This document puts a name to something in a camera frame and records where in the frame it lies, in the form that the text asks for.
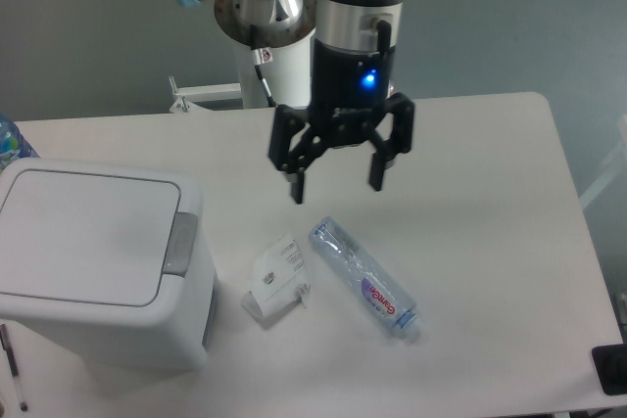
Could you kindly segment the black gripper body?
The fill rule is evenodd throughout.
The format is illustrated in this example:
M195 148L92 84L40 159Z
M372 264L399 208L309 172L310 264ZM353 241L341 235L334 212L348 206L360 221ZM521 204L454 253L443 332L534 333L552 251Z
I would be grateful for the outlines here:
M370 110L388 95L396 48L384 54L332 48L320 40L313 44L313 76L309 124L320 142L341 148L360 144L357 129L347 122L352 111Z

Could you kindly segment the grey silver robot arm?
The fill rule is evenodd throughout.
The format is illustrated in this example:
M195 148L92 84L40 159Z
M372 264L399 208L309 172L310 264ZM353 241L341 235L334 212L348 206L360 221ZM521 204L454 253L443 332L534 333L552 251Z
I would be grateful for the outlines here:
M245 48L258 106L274 111L268 156L292 199L303 200L307 168L327 150L364 142L380 190L412 146L413 103L391 89L404 0L213 1L222 31Z

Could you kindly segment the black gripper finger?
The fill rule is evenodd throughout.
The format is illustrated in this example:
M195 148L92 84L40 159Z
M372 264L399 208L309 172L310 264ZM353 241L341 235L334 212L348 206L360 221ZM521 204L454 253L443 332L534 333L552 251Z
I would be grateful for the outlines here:
M268 158L290 183L290 195L300 205L304 200L305 171L329 148L318 129L310 124L305 109L278 105L268 148Z
M415 104L403 93L397 92L373 107L366 122L362 124L362 135L372 144L375 152L371 156L368 184L374 191L381 191L386 169L398 154L411 150ZM389 137L383 139L376 128L385 116L391 115L392 127Z

